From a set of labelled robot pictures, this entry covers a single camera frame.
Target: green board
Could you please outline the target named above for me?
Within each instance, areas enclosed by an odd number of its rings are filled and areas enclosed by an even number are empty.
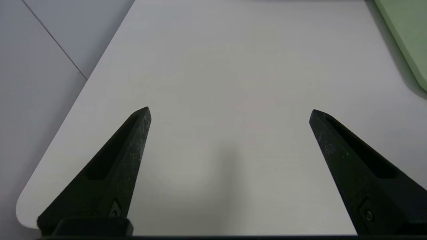
[[[420,86],[427,91],[427,0],[375,0]]]

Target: green object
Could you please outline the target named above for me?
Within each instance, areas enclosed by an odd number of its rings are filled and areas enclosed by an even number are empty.
[[[427,0],[375,0],[409,67],[427,91]]]

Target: table surface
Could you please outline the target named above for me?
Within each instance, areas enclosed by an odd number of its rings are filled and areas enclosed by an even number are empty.
[[[373,7],[136,1],[24,188],[18,220],[36,228],[149,106],[134,234],[355,234],[309,126],[313,109],[427,186],[426,94]]]

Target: screw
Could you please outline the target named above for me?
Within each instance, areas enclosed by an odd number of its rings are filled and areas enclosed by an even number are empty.
[[[368,220],[370,222],[374,221],[374,215],[372,215],[372,212],[369,210],[366,210],[365,217],[366,217],[366,220]]]

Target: white table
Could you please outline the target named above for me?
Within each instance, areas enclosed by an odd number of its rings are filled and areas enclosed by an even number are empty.
[[[35,228],[149,106],[134,234],[355,234],[308,124],[314,108],[427,186],[426,100],[367,4],[136,1],[23,190],[19,221]]]

